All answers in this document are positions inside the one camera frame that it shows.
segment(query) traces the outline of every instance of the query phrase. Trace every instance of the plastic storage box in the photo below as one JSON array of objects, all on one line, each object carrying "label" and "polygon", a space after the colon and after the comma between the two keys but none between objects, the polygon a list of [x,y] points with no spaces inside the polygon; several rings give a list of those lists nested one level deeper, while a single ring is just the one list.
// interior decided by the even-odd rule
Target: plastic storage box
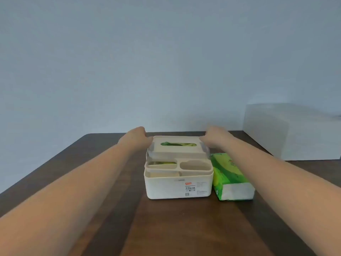
[{"label": "plastic storage box", "polygon": [[283,160],[341,156],[341,117],[291,103],[247,105],[243,130]]},{"label": "plastic storage box", "polygon": [[150,199],[207,197],[213,180],[209,149],[199,137],[155,136],[144,178]]}]

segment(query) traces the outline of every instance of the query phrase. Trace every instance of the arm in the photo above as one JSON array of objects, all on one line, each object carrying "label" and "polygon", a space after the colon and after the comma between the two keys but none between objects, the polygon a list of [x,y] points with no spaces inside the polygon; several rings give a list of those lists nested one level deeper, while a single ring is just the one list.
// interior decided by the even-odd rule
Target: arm
[{"label": "arm", "polygon": [[1,255],[65,255],[97,212],[129,157],[153,137],[143,127],[0,218]]},{"label": "arm", "polygon": [[341,255],[341,188],[210,127],[201,140],[228,153],[272,209],[317,255]]}]

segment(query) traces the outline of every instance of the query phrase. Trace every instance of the table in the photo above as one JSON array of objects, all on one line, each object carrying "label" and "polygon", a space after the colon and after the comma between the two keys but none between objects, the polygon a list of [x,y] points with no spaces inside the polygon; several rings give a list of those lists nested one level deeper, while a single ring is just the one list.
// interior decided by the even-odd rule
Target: table
[{"label": "table", "polygon": [[[263,150],[243,131],[231,133]],[[83,136],[1,193],[0,216],[116,144],[122,135],[108,133]],[[99,211],[70,251],[70,256],[315,255],[258,193],[253,201],[236,202],[219,201],[214,192],[207,198],[148,199],[143,178],[144,162],[145,151],[129,160]],[[341,186],[340,160],[291,163]]]}]

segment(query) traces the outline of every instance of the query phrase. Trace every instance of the green tissue pack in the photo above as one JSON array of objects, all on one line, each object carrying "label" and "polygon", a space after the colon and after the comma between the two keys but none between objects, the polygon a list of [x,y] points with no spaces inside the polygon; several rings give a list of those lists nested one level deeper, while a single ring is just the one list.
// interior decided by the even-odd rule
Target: green tissue pack
[{"label": "green tissue pack", "polygon": [[213,188],[219,200],[253,199],[255,189],[231,157],[225,153],[211,154]]}]

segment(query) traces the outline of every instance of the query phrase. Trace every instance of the person's left arm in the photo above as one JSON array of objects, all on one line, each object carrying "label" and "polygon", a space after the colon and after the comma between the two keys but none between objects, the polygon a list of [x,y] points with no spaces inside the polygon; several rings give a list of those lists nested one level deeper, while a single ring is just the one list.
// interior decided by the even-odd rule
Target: person's left arm
[{"label": "person's left arm", "polygon": [[1,255],[66,255],[129,157],[153,137],[143,127],[41,189],[0,218]]}]

